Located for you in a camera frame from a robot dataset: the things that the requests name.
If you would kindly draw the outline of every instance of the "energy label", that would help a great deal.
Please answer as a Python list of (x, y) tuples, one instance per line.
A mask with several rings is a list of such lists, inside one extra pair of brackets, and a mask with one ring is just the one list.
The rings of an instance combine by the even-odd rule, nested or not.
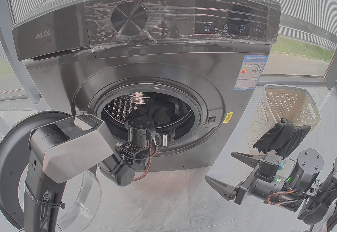
[(255, 89), (267, 59), (268, 56), (245, 55), (234, 91)]

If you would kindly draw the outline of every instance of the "aux logo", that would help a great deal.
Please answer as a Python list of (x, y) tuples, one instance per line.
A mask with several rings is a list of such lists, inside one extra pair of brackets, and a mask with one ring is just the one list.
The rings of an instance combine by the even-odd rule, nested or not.
[(50, 31), (50, 30), (44, 31), (43, 33), (37, 34), (37, 35), (36, 35), (36, 39), (41, 38), (41, 37), (45, 37), (45, 36), (50, 36), (49, 31)]

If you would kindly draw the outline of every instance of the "play pause button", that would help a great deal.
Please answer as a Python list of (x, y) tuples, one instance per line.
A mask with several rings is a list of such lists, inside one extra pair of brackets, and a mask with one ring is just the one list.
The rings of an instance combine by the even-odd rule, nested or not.
[(260, 25), (256, 25), (254, 28), (255, 34), (259, 35), (262, 33), (262, 27)]

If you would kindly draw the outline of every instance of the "orange cable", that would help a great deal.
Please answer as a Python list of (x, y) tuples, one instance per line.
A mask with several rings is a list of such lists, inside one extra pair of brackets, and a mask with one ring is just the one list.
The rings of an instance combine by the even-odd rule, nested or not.
[[(149, 156), (151, 155), (151, 150), (152, 150), (152, 140), (150, 142)], [(151, 157), (149, 158), (149, 165), (148, 165), (147, 169), (145, 170), (145, 172), (141, 176), (139, 176), (138, 178), (133, 179), (132, 181), (137, 181), (137, 180), (140, 180), (140, 179), (144, 178), (146, 176), (146, 174), (149, 172), (150, 166), (151, 166)]]
[(272, 202), (270, 202), (270, 198), (272, 197), (272, 196), (274, 196), (274, 195), (285, 195), (285, 194), (291, 194), (291, 193), (294, 193), (295, 192), (295, 190), (290, 190), (290, 191), (286, 191), (286, 192), (277, 192), (277, 193), (273, 193), (273, 194), (270, 194), (269, 196), (268, 196), (268, 198), (267, 198), (267, 203), (269, 204), (269, 205), (282, 205), (283, 204), (283, 202), (280, 202), (280, 203), (276, 203), (276, 204), (274, 204), (274, 203), (272, 203)]

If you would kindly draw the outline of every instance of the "basket handle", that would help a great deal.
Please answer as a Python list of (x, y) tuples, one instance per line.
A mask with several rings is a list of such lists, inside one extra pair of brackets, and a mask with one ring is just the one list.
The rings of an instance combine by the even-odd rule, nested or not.
[(309, 111), (310, 111), (310, 113), (312, 115), (312, 118), (315, 119), (316, 118), (316, 113), (315, 113), (314, 108), (312, 107), (312, 105), (311, 105), (310, 102), (308, 103), (308, 108), (309, 108)]
[(260, 102), (261, 102), (261, 106), (262, 106), (262, 108), (263, 108), (263, 110), (262, 110), (263, 116), (265, 117), (265, 120), (268, 121), (268, 114), (267, 114), (267, 112), (266, 112), (266, 108), (265, 108), (264, 105), (263, 105), (263, 101), (261, 100)]

